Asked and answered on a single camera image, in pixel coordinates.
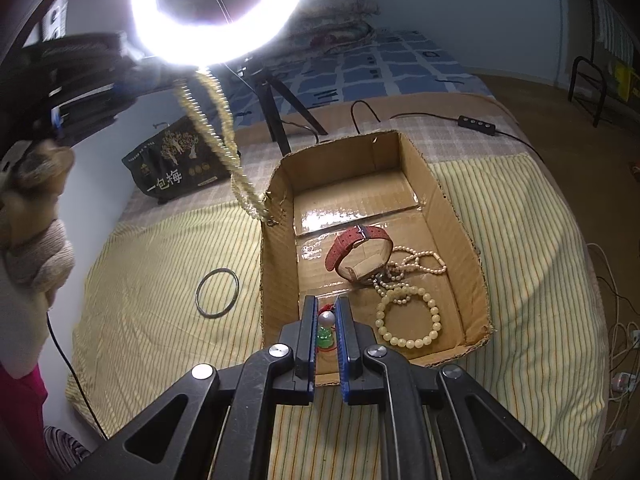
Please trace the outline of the person's left hand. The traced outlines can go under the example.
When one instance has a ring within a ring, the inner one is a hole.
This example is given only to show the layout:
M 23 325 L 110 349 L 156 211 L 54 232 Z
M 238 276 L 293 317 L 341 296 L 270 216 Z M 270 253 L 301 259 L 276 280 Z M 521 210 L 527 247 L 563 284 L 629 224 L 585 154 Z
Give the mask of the person's left hand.
M 44 140 L 1 174 L 1 248 L 22 246 L 58 218 L 58 198 L 75 162 L 68 146 Z

